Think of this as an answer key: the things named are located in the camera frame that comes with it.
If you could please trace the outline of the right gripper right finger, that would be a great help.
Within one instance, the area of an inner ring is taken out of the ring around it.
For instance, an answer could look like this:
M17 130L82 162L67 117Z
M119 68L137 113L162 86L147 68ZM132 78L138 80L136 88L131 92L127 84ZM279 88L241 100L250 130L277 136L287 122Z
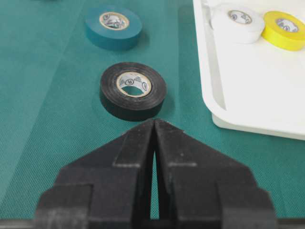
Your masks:
M275 229L269 194L250 168L157 119L166 190L180 229Z

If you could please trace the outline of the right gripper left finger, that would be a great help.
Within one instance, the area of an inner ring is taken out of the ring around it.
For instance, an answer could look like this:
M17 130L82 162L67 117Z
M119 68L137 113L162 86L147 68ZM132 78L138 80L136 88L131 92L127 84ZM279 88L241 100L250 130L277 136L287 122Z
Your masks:
M38 229L132 229L150 218L154 121L64 166L37 204Z

